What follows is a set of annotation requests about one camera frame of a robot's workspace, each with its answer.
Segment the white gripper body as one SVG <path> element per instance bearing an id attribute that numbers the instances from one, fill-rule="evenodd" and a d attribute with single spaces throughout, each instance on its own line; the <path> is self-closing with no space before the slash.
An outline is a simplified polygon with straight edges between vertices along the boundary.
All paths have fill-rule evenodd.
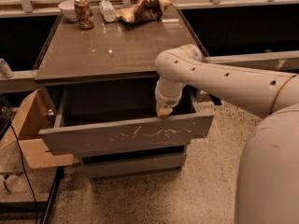
<path id="1" fill-rule="evenodd" d="M 179 91 L 174 96 L 164 95 L 158 89 L 155 90 L 156 103 L 162 107 L 175 107 L 178 105 L 182 96 L 182 91 Z"/>

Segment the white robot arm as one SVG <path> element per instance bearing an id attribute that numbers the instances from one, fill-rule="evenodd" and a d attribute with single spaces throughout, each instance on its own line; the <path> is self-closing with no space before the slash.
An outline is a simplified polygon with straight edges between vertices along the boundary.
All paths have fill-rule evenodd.
<path id="1" fill-rule="evenodd" d="M 234 224 L 299 224 L 299 76 L 205 63 L 192 44 L 161 52 L 154 65 L 159 111 L 190 85 L 262 119 L 240 159 Z"/>

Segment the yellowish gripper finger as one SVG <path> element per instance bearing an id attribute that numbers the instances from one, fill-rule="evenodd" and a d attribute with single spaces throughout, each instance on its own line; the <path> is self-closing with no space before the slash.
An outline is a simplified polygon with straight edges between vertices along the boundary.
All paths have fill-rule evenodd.
<path id="1" fill-rule="evenodd" d="M 166 117 L 169 116 L 173 111 L 172 107 L 163 107 L 160 105 L 156 105 L 156 112 L 158 117 Z"/>

